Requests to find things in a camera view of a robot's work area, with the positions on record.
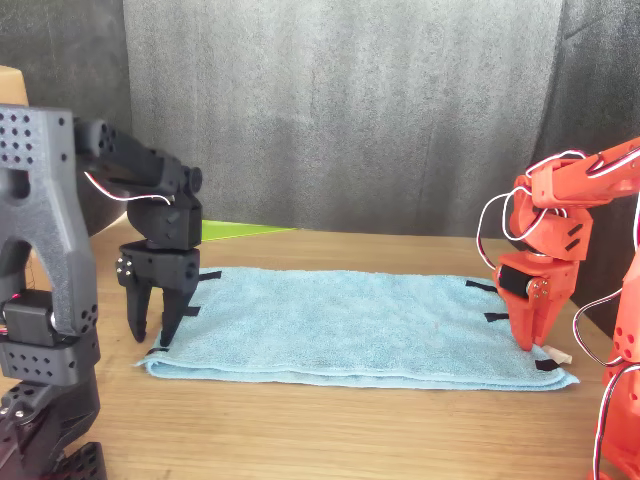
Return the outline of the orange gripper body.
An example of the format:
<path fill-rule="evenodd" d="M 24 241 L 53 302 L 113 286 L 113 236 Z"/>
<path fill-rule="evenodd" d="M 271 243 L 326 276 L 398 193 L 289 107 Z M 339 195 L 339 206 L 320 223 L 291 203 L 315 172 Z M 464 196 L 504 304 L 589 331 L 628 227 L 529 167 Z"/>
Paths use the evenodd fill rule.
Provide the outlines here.
<path fill-rule="evenodd" d="M 493 278 L 505 298 L 566 301 L 574 292 L 578 269 L 575 261 L 521 251 L 501 255 Z"/>

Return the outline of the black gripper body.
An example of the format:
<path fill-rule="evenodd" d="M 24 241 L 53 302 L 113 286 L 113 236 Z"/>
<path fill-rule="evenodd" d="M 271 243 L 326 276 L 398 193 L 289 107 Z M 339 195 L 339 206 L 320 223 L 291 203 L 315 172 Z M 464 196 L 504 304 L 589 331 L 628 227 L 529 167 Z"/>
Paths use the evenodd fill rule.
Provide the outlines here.
<path fill-rule="evenodd" d="M 200 251 L 151 248 L 143 240 L 120 246 L 118 282 L 127 294 L 147 288 L 175 290 L 184 295 L 196 290 Z"/>

